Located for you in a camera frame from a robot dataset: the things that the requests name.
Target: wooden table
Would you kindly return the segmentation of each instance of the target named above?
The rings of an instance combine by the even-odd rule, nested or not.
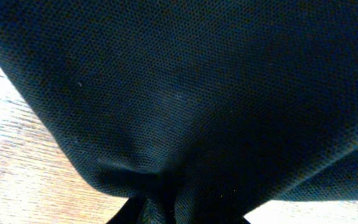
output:
[[[0,223],[106,223],[125,203],[81,179],[0,69]],[[258,223],[358,223],[358,202],[271,201]]]

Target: wooden surface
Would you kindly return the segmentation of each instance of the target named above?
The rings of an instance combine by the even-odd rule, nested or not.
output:
[[[125,198],[93,190],[0,69],[0,223],[106,223]],[[271,201],[262,223],[358,223],[358,202]]]

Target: textured fabric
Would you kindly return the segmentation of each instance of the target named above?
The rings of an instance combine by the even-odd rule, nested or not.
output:
[[[1,0],[0,67],[116,220],[358,199],[357,0]]]

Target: light wood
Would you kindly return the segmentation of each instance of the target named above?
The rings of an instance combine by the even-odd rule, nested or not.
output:
[[[0,223],[106,223],[125,201],[81,179],[0,69]],[[271,201],[246,218],[358,223],[358,202]]]

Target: dark cloth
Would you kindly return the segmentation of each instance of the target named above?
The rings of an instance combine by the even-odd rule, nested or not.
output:
[[[0,67],[116,220],[358,199],[358,0],[0,0]]]

